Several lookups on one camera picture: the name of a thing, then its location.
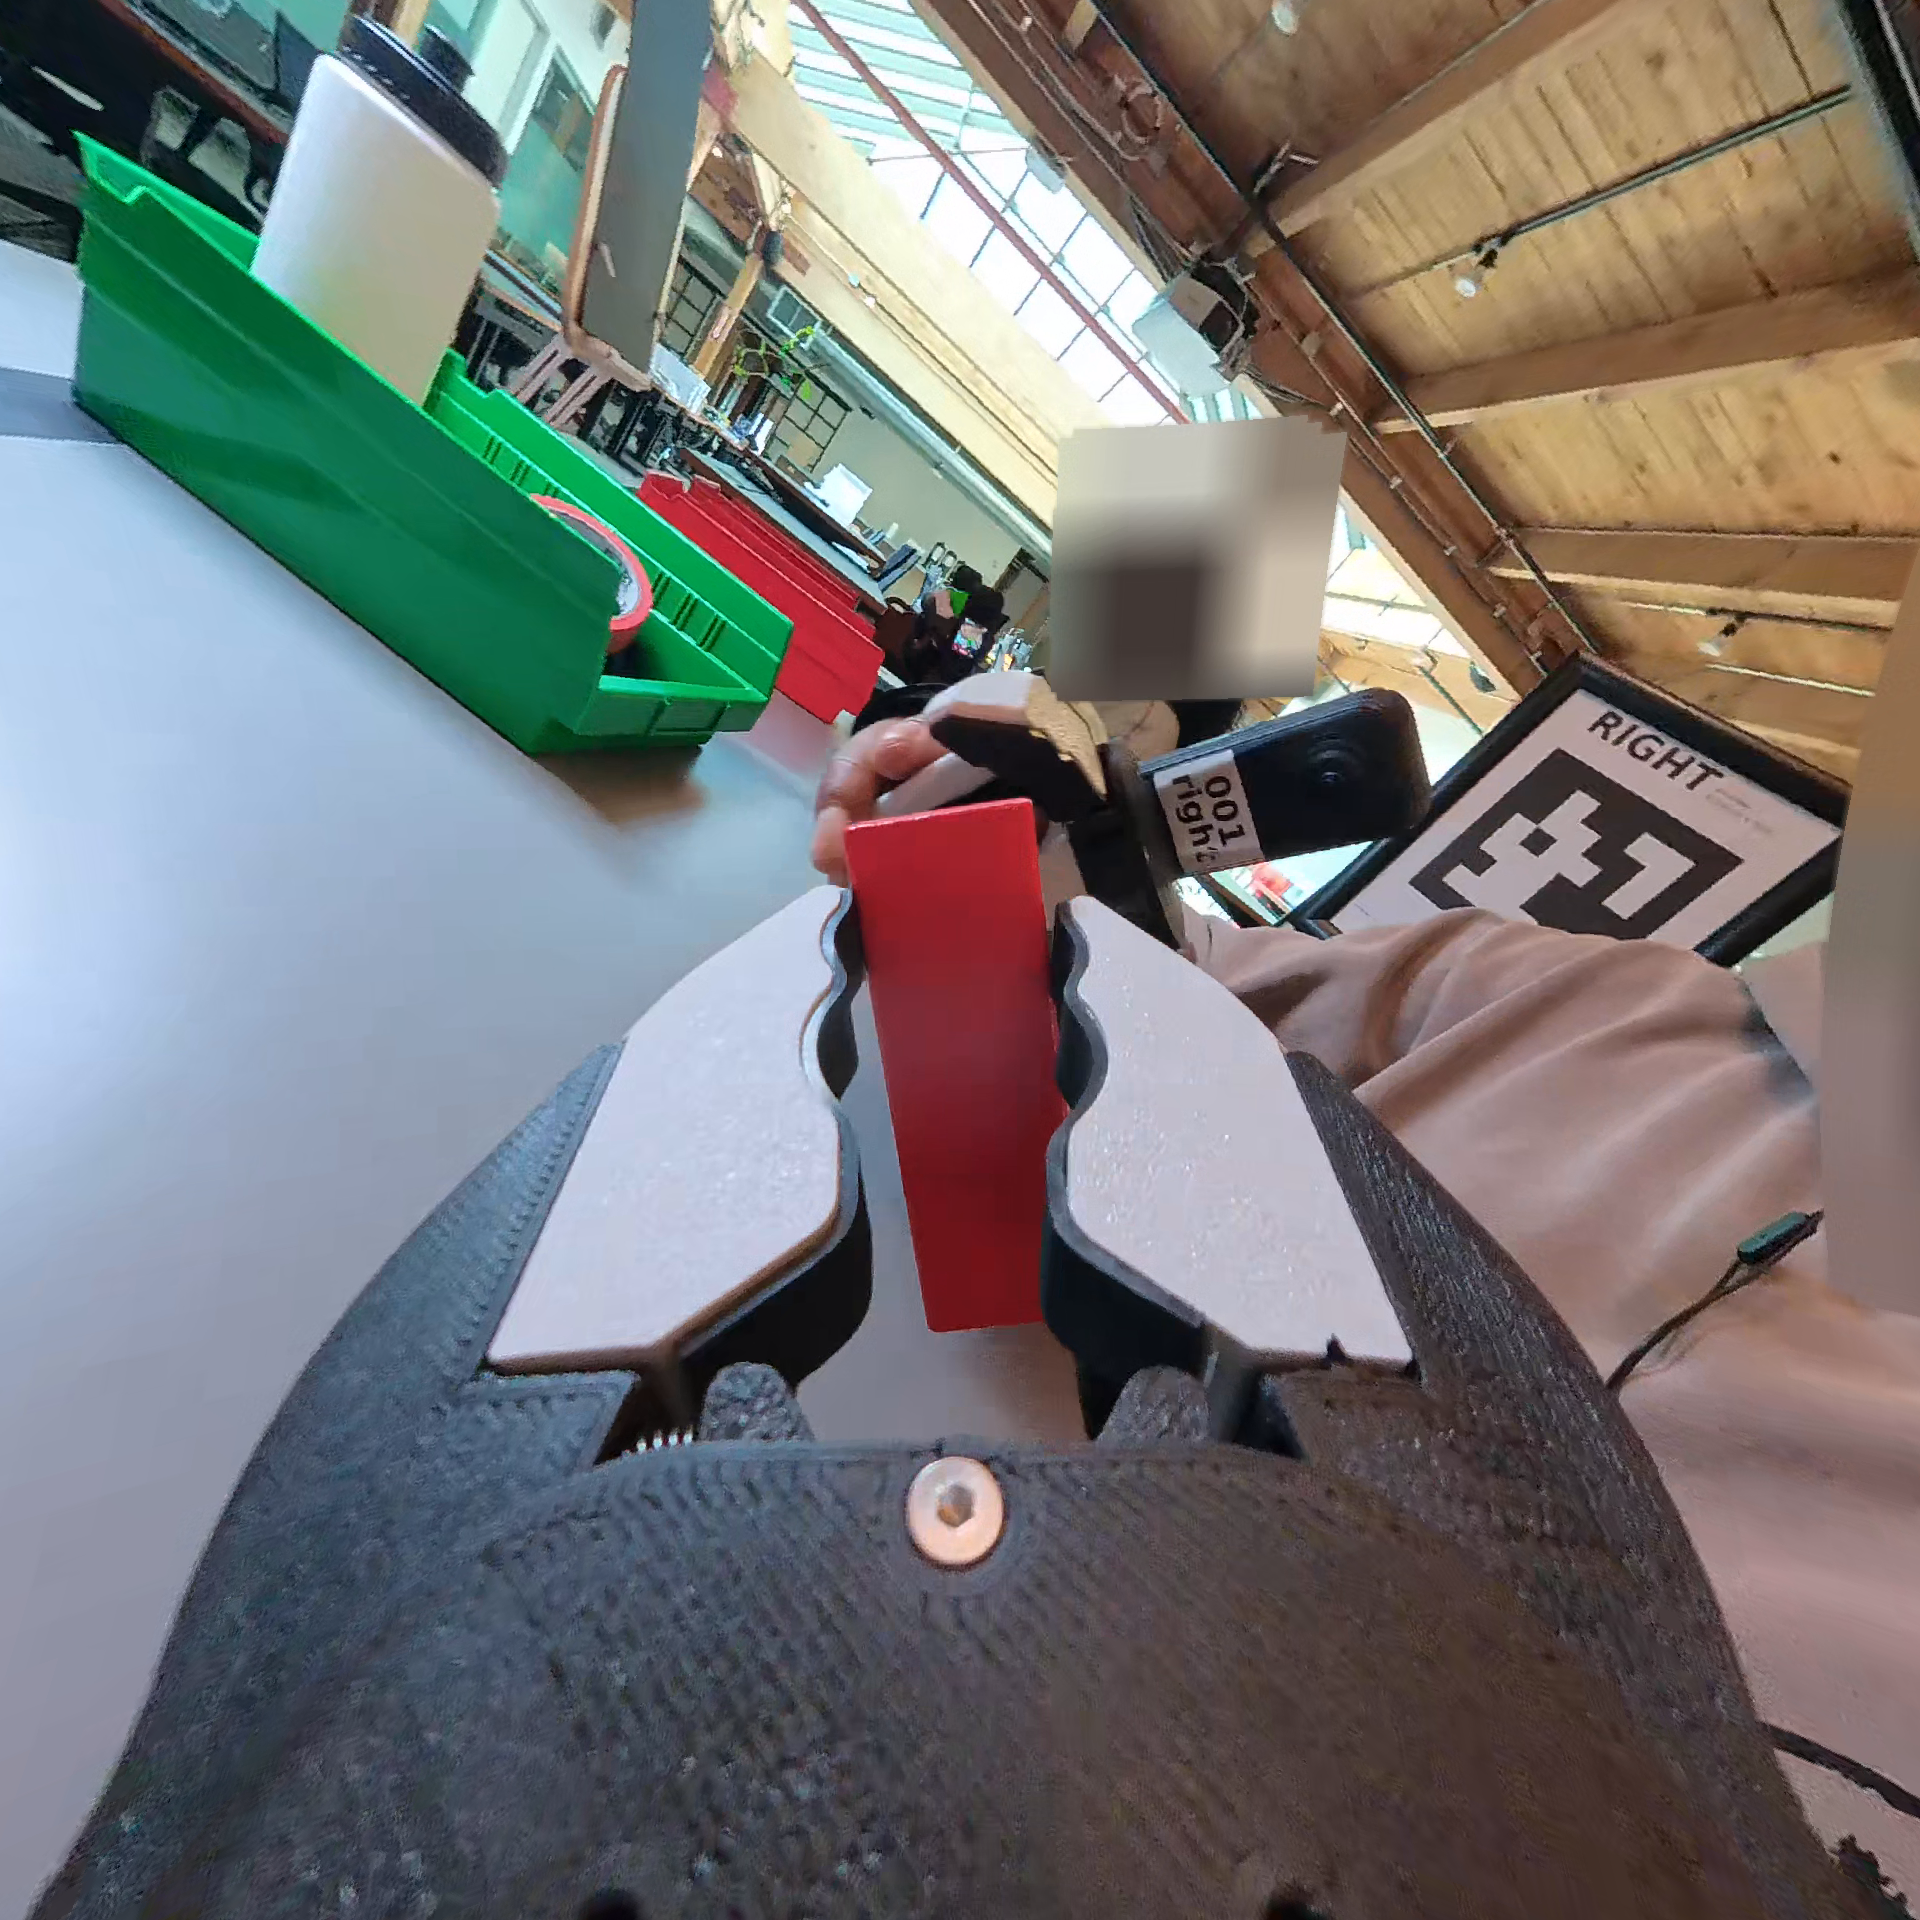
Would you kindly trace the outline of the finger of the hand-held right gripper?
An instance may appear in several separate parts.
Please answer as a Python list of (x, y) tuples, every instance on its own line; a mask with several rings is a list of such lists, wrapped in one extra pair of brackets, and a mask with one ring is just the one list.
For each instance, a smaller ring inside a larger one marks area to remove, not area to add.
[(1160, 810), (1102, 810), (1079, 824), (1037, 813), (1037, 879), (1045, 922), (1074, 897), (1095, 897), (1157, 937), (1190, 952), (1190, 922), (1172, 883), (1180, 862)]
[(1029, 669), (975, 672), (929, 702), (932, 737), (960, 764), (1079, 824), (1111, 799), (1107, 724)]

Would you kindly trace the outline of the white junction box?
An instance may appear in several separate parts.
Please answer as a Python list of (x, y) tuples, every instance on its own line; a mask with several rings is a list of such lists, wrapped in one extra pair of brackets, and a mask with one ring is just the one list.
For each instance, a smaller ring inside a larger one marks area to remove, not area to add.
[(1196, 260), (1127, 331), (1181, 394), (1216, 394), (1243, 370), (1256, 307), (1232, 268)]

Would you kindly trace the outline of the green plastic bin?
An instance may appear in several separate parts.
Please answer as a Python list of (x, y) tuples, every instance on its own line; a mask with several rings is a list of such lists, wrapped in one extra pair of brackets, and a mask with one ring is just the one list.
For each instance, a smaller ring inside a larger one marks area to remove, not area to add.
[[(750, 731), (789, 621), (585, 446), (444, 353), (407, 402), (250, 278), (255, 235), (77, 139), (83, 407), (532, 758)], [(658, 612), (609, 661), (617, 571), (530, 496), (601, 516)]]

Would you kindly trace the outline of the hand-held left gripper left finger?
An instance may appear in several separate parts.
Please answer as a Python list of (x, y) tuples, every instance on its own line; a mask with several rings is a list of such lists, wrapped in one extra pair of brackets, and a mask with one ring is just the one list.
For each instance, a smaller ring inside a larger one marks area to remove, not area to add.
[(627, 1372), (668, 1412), (757, 1363), (787, 1385), (871, 1305), (843, 1090), (851, 895), (820, 886), (665, 990), (627, 1032), (494, 1330), (487, 1366)]

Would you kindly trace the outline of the red plastic bin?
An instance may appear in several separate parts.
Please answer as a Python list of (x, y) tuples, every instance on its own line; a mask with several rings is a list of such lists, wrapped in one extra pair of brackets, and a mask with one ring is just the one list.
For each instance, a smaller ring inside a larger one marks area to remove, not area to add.
[(709, 476), (646, 475), (638, 496), (736, 580), (789, 621), (773, 690), (820, 722), (858, 714), (882, 648), (865, 592), (761, 505)]

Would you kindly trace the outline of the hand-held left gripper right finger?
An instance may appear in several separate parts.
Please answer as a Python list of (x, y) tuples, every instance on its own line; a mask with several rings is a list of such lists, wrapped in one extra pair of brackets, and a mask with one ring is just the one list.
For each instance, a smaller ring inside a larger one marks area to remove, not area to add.
[(1407, 1378), (1414, 1346), (1308, 1108), (1302, 1066), (1192, 961), (1095, 897), (1050, 937), (1042, 1316), (1092, 1396), (1172, 1367), (1216, 1436), (1259, 1378)]

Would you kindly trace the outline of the black white marker board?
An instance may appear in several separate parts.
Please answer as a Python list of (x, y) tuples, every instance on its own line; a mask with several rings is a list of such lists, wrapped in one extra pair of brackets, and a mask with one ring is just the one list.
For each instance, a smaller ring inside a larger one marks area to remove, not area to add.
[(1836, 891), (1852, 789), (1599, 661), (1569, 661), (1426, 817), (1300, 900), (1319, 937), (1477, 909), (1738, 968)]

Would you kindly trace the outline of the red rectangular block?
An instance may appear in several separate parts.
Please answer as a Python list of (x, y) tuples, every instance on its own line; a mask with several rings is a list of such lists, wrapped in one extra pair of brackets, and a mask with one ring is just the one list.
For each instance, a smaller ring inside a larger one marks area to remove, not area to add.
[(1042, 1318), (1045, 1156), (1064, 1121), (1027, 799), (846, 832), (925, 1322)]

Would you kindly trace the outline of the red tape roll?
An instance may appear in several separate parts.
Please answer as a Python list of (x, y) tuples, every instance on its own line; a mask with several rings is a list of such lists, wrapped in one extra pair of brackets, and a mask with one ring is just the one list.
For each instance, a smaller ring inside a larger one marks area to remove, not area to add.
[(623, 541), (621, 534), (614, 534), (612, 522), (581, 511), (579, 504), (552, 492), (532, 492), (530, 500), (614, 564), (617, 609), (612, 614), (609, 661), (627, 654), (639, 640), (651, 614), (658, 612), (658, 592), (646, 564), (639, 562), (635, 546)]

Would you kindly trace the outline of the person's right hand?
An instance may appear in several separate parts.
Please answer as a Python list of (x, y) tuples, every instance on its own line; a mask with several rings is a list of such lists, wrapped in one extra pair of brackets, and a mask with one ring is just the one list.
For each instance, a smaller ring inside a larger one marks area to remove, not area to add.
[(835, 744), (814, 797), (809, 862), (846, 886), (846, 832), (869, 824), (878, 799), (943, 758), (943, 744), (917, 718), (889, 718)]

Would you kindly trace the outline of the grey metal conduit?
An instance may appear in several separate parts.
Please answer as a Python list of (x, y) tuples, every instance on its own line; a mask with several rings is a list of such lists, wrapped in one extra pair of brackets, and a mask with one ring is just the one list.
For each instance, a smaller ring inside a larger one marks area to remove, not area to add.
[(1830, 5), (1918, 253), (1918, 5)]

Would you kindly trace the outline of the white water bottle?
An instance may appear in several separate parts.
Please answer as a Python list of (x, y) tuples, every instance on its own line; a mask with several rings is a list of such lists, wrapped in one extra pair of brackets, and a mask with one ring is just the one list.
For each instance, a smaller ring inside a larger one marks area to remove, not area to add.
[(494, 245), (505, 149), (438, 29), (352, 14), (307, 74), (250, 278), (428, 402)]

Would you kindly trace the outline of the person's right forearm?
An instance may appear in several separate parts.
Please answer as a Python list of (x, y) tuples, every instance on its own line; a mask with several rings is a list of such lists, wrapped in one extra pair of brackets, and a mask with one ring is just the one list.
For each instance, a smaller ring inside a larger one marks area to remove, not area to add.
[(1190, 914), (1187, 952), (1426, 1166), (1599, 1372), (1822, 1206), (1806, 1068), (1739, 974), (1684, 946), (1448, 911), (1332, 941)]

